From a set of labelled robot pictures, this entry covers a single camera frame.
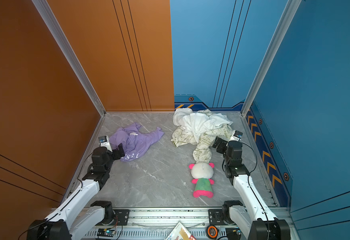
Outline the purple t-shirt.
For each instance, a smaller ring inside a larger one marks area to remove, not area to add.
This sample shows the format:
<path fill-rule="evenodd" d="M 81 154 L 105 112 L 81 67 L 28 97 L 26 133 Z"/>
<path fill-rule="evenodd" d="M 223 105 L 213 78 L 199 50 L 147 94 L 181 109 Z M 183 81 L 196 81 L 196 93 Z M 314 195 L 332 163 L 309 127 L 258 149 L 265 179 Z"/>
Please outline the purple t-shirt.
<path fill-rule="evenodd" d="M 149 133 L 141 133 L 141 124 L 133 123 L 124 128 L 118 128 L 117 131 L 109 137 L 112 148 L 122 144 L 125 156 L 121 158 L 122 162 L 131 162 L 141 158 L 151 145 L 158 142 L 165 134 L 161 128 Z"/>

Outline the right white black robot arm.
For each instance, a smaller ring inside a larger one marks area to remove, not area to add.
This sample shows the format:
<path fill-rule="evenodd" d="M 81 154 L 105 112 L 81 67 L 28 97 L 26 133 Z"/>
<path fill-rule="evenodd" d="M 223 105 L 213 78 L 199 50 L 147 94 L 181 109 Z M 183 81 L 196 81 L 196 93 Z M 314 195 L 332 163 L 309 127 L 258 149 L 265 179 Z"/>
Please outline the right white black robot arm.
<path fill-rule="evenodd" d="M 256 189 L 250 171 L 242 162 L 242 146 L 236 137 L 229 141 L 217 137 L 212 145 L 223 155 L 225 175 L 241 196 L 240 201 L 224 202 L 224 221 L 236 225 L 247 240 L 291 240 L 287 221 L 272 212 Z"/>

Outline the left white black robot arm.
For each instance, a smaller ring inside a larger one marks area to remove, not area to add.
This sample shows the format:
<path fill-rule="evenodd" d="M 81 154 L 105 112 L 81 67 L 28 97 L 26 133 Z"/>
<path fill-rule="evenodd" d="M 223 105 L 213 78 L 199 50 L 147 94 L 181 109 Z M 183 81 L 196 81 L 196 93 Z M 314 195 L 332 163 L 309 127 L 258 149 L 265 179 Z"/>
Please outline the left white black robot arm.
<path fill-rule="evenodd" d="M 92 153 L 92 164 L 77 189 L 43 220 L 35 220 L 25 233 L 27 240 L 80 240 L 95 225 L 117 225 L 118 218 L 110 201 L 95 201 L 78 218 L 88 202 L 104 187 L 112 164 L 125 156 L 122 144 L 116 149 L 100 144 Z"/>

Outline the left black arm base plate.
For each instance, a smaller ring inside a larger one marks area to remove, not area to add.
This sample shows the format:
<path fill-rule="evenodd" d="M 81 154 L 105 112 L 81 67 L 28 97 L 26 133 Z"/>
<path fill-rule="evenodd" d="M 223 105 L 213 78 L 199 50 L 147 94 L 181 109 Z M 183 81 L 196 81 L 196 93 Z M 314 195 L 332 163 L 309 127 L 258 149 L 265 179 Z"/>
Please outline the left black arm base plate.
<path fill-rule="evenodd" d="M 128 209 L 121 209 L 121 210 L 114 210 L 114 217 L 112 220 L 108 223 L 102 221 L 98 223 L 99 226 L 127 226 L 130 216 L 130 210 Z"/>

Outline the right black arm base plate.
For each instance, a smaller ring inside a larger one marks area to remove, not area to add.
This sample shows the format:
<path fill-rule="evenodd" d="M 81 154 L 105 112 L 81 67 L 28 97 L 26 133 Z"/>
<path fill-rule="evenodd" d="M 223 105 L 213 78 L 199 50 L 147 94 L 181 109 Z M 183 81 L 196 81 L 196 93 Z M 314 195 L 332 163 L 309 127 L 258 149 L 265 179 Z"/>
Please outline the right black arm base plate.
<path fill-rule="evenodd" d="M 230 221 L 227 220 L 222 209 L 209 209 L 208 220 L 210 225 L 215 225 L 215 226 L 231 225 Z"/>

